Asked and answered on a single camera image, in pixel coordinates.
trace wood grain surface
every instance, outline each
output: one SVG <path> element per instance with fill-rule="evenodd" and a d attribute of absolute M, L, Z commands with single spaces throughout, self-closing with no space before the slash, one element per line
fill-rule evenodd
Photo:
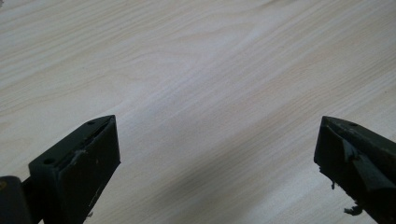
<path fill-rule="evenodd" d="M 373 223 L 313 163 L 323 115 L 396 141 L 393 0 L 4 0 L 0 175 L 117 116 L 86 223 Z"/>

